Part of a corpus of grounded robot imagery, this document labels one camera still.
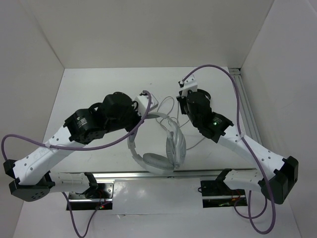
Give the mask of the white over-ear headphones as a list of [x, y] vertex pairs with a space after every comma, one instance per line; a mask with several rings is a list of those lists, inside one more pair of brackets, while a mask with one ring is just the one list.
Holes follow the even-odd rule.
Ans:
[[127, 146], [134, 161], [145, 171], [156, 175], [170, 175], [180, 168], [186, 157], [186, 139], [176, 119], [160, 112], [149, 113], [147, 119], [154, 125], [146, 127], [127, 139]]

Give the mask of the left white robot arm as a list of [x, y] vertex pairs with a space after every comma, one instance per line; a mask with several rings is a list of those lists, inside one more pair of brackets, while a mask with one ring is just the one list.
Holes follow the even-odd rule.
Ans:
[[84, 148], [107, 133], [130, 132], [141, 120], [140, 102], [122, 92], [107, 95], [101, 103], [78, 109], [43, 146], [21, 160], [6, 160], [5, 173], [13, 180], [11, 195], [27, 202], [50, 192], [75, 192], [94, 197], [99, 185], [92, 173], [52, 173], [51, 169], [71, 153]]

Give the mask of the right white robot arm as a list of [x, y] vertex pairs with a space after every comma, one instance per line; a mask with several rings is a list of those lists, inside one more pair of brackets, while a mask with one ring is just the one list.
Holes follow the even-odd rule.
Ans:
[[238, 176], [236, 171], [225, 169], [216, 182], [221, 194], [234, 189], [253, 190], [276, 204], [283, 204], [298, 180], [299, 162], [292, 156], [284, 158], [263, 147], [238, 131], [231, 120], [210, 107], [208, 92], [199, 89], [188, 94], [179, 92], [177, 101], [181, 112], [187, 115], [193, 127], [205, 138], [231, 150], [253, 164], [264, 175]]

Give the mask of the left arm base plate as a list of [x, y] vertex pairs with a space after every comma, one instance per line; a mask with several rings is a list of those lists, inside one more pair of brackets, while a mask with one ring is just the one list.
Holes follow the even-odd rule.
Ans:
[[90, 197], [85, 197], [83, 194], [69, 192], [68, 200], [70, 206], [66, 205], [66, 210], [69, 208], [72, 211], [93, 211], [98, 207], [100, 210], [112, 210], [113, 195], [114, 195], [114, 180], [102, 179], [98, 181], [98, 189]]

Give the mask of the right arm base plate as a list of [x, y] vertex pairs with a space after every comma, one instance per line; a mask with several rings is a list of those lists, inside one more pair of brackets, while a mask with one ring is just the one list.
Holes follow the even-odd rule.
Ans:
[[247, 206], [246, 193], [242, 189], [231, 190], [216, 180], [202, 180], [197, 191], [202, 195], [204, 208]]

